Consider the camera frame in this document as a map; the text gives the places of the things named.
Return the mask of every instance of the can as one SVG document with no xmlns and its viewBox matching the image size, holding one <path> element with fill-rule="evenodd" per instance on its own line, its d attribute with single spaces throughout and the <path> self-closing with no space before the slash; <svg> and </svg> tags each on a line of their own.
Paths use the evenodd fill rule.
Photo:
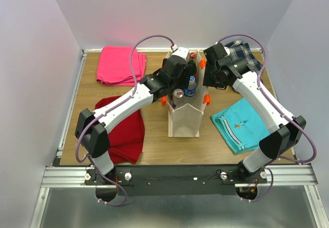
<svg viewBox="0 0 329 228">
<path fill-rule="evenodd" d="M 178 108 L 182 105 L 183 103 L 183 97 L 184 97 L 184 92 L 181 89 L 175 89 L 173 91 L 173 108 Z"/>
</svg>

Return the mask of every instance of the cable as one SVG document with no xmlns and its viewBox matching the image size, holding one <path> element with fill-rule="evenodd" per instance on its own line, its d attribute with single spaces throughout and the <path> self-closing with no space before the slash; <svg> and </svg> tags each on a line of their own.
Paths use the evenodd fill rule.
<svg viewBox="0 0 329 228">
<path fill-rule="evenodd" d="M 258 179 L 256 179 L 256 185 L 254 186 L 254 188 L 252 188 L 251 192 L 254 192 L 257 186 L 258 186 Z"/>
<path fill-rule="evenodd" d="M 256 198 L 256 199 L 253 199 L 253 200 L 248 200 L 248 199 L 244 199 L 244 198 L 241 197 L 241 200 L 245 200 L 245 201 L 248 201 L 248 202 L 256 202 L 256 201 L 262 200 L 265 196 L 268 195 L 268 193 L 271 191 L 271 189 L 273 187 L 274 175 L 273 175 L 273 172 L 270 168 L 266 167 L 266 169 L 268 169 L 269 173 L 271 173 L 271 183 L 270 183 L 269 188 L 267 189 L 267 191 L 262 196 L 260 196 L 259 198 Z"/>
<path fill-rule="evenodd" d="M 291 158 L 288 158 L 288 157 L 285 157 L 285 156 L 280 156 L 279 158 L 285 159 L 285 160 L 294 161 L 296 163 L 309 163 L 309 162 L 311 162 L 317 156 L 317 149 L 316 149 L 316 146 L 315 146 L 314 141 L 312 140 L 312 138 L 308 135 L 308 133 L 302 127 L 300 127 L 295 121 L 293 121 L 292 119 L 290 119 L 289 117 L 287 117 L 284 114 L 284 112 L 280 110 L 280 108 L 271 100 L 271 98 L 265 93 L 265 91 L 261 87 L 261 75 L 262 75 L 263 71 L 265 70 L 265 67 L 266 67 L 266 64 L 267 64 L 267 52 L 266 52 L 265 47 L 257 39 L 255 39 L 254 37 L 252 37 L 250 35 L 247 35 L 247 34 L 233 34 L 233 35 L 229 35 L 229 36 L 226 36 L 224 38 L 221 38 L 218 42 L 221 42 L 221 41 L 223 41 L 223 40 L 225 40 L 227 38 L 233 37 L 233 36 L 245 36 L 247 38 L 250 38 L 250 39 L 254 40 L 255 42 L 257 42 L 258 45 L 260 45 L 260 47 L 263 49 L 263 53 L 264 53 L 264 64 L 263 64 L 261 70 L 259 71 L 259 73 L 257 75 L 257 85 L 258 85 L 258 88 L 261 91 L 261 93 L 263 94 L 263 96 L 269 101 L 269 103 L 278 111 L 278 113 L 283 118 L 285 118 L 288 122 L 290 122 L 291 124 L 293 124 L 298 130 L 300 130 L 300 132 L 303 133 L 303 135 L 308 139 L 308 141 L 311 144 L 312 149 L 313 149 L 313 155 L 308 160 L 295 160 L 295 159 L 291 159 Z"/>
<path fill-rule="evenodd" d="M 115 106 L 109 108 L 108 110 L 106 110 L 106 111 L 105 111 L 105 114 L 109 113 L 110 111 L 114 110 L 115 108 L 121 106 L 122 104 L 124 104 L 125 102 L 127 102 L 128 100 L 130 100 L 130 99 L 132 98 L 132 96 L 136 93 L 136 91 L 137 91 L 137 78 L 136 78 L 136 76 L 135 76 L 135 72 L 134 72 L 134 68 L 133 68 L 133 63 L 132 63 L 133 53 L 134 53 L 134 50 L 137 48 L 137 46 L 138 46 L 140 43 L 142 43 L 142 42 L 144 42 L 144 41 L 146 41 L 146 40 L 148 40 L 148 39 L 150 39 L 150 38 L 154 38 L 154 37 L 162 37 L 162 38 L 165 38 L 165 39 L 169 40 L 169 41 L 171 42 L 171 48 L 173 48 L 173 46 L 175 45 L 175 43 L 173 42 L 173 40 L 172 40 L 171 38 L 169 38 L 169 37 L 167 37 L 167 36 L 165 36 L 165 35 L 162 35 L 162 34 L 154 34 L 154 35 L 150 35 L 150 36 L 147 36 L 147 37 L 141 39 L 140 41 L 138 41 L 138 42 L 134 45 L 134 47 L 133 47 L 133 49 L 132 49 L 132 51 L 131 51 L 131 53 L 130 53 L 130 59 L 129 59 L 130 71 L 132 72 L 132 76 L 133 76 L 134 84 L 135 84 L 135 86 L 134 86 L 134 90 L 133 90 L 133 93 L 132 93 L 131 96 L 127 97 L 126 99 L 124 99 L 123 101 L 121 101 L 119 104 L 117 104 L 117 105 L 115 105 Z M 93 163 L 93 165 L 95 165 L 94 161 L 92 160 L 92 158 L 91 158 L 88 154 L 85 154 L 85 156 L 84 156 L 82 159 L 79 158 L 79 148 L 80 148 L 80 145 L 81 145 L 82 138 L 84 137 L 84 135 L 86 134 L 86 132 L 88 131 L 88 129 L 89 129 L 94 123 L 96 123 L 96 121 L 98 121 L 100 118 L 102 118 L 103 116 L 104 116 L 104 114 L 101 114 L 101 115 L 99 115 L 98 117 L 94 118 L 94 119 L 93 119 L 89 124 L 87 124 L 87 126 L 82 130 L 82 132 L 81 132 L 81 134 L 80 134 L 80 136 L 79 136 L 79 138 L 78 138 L 78 142 L 77 142 L 77 146 L 76 146 L 76 160 L 77 160 L 79 163 L 82 163 L 82 162 L 85 161 L 87 158 L 89 158 L 89 160 Z M 110 183 L 112 183 L 112 184 L 118 186 L 118 187 L 123 191 L 123 193 L 124 193 L 124 195 L 125 195 L 125 199 L 124 199 L 124 201 L 122 201 L 120 204 L 111 204 L 111 203 L 104 202 L 103 200 L 99 200 L 99 201 L 100 201 L 100 202 L 103 202 L 103 203 L 105 203 L 105 204 L 107 204 L 107 205 L 111 205 L 111 206 L 120 206 L 120 205 L 123 205 L 123 204 L 125 203 L 125 201 L 127 200 L 127 192 L 124 190 L 124 188 L 123 188 L 120 184 L 118 184 L 118 183 L 112 181 L 111 179 L 107 178 L 104 174 L 102 174 L 102 173 L 99 171 L 99 169 L 98 169 L 96 166 L 95 166 L 95 170 L 96 170 L 96 171 L 98 172 L 98 174 L 99 174 L 101 177 L 103 177 L 105 180 L 107 180 L 108 182 L 110 182 Z"/>
<path fill-rule="evenodd" d="M 250 190 L 250 186 L 252 185 L 252 182 L 253 182 L 253 180 L 246 187 L 244 187 L 244 188 L 248 188 L 247 190 L 242 191 L 240 193 L 244 193 L 244 192 L 247 192 L 248 190 Z"/>
<path fill-rule="evenodd" d="M 89 160 L 91 161 L 91 163 L 95 166 L 95 163 L 94 163 L 93 159 L 92 159 L 90 156 L 88 156 L 88 159 L 89 159 Z M 127 194 L 127 192 L 125 191 L 125 189 L 124 189 L 120 184 L 118 184 L 118 183 L 112 181 L 110 178 L 108 178 L 108 177 L 105 176 L 103 173 L 101 173 L 101 171 L 100 171 L 96 166 L 95 166 L 95 170 L 96 170 L 97 173 L 98 173 L 102 178 L 104 178 L 106 181 L 108 181 L 108 182 L 110 182 L 111 184 L 114 184 L 115 186 L 117 186 L 118 188 L 120 188 L 120 189 L 122 190 L 123 194 L 124 194 L 124 200 L 123 200 L 121 203 L 117 203 L 117 204 L 116 204 L 116 203 L 109 203 L 109 202 L 103 201 L 102 199 L 98 199 L 98 201 L 104 203 L 105 205 L 109 205 L 109 206 L 121 206 L 121 205 L 123 205 L 123 204 L 126 202 L 127 198 L 128 198 L 128 194 Z"/>
</svg>

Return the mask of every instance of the white wall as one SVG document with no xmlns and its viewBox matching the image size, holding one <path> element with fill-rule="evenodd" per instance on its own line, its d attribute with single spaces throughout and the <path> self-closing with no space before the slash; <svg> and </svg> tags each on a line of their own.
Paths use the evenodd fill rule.
<svg viewBox="0 0 329 228">
<path fill-rule="evenodd" d="M 233 33 L 251 34 L 266 44 L 291 1 L 57 0 L 84 49 L 131 45 L 156 33 L 185 47 L 209 47 Z M 141 46 L 169 47 L 165 40 Z"/>
<path fill-rule="evenodd" d="M 0 226 L 29 227 L 80 48 L 55 0 L 0 0 Z"/>
<path fill-rule="evenodd" d="M 312 163 L 319 192 L 329 212 L 329 0 L 294 0 L 268 44 L 268 70 L 278 98 L 306 118 L 318 156 Z M 302 137 L 295 147 L 308 159 L 312 148 Z"/>
</svg>

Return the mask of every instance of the metal floor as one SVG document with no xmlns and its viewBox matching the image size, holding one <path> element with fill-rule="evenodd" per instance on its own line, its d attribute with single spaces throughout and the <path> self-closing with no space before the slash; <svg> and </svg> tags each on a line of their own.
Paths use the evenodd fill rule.
<svg viewBox="0 0 329 228">
<path fill-rule="evenodd" d="M 121 207 L 97 203 L 94 188 L 51 188 L 40 227 L 317 226 L 303 186 L 274 186 L 255 203 L 238 196 L 136 196 Z"/>
</svg>

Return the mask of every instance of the pink towel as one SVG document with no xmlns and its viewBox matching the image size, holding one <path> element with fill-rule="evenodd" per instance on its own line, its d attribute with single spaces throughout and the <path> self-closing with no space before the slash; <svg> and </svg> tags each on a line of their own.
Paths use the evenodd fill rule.
<svg viewBox="0 0 329 228">
<path fill-rule="evenodd" d="M 106 86 L 133 86 L 134 79 L 129 66 L 132 49 L 133 47 L 104 47 L 97 68 L 97 82 Z M 132 63 L 137 81 L 140 81 L 145 73 L 145 54 L 138 54 L 134 50 Z"/>
</svg>

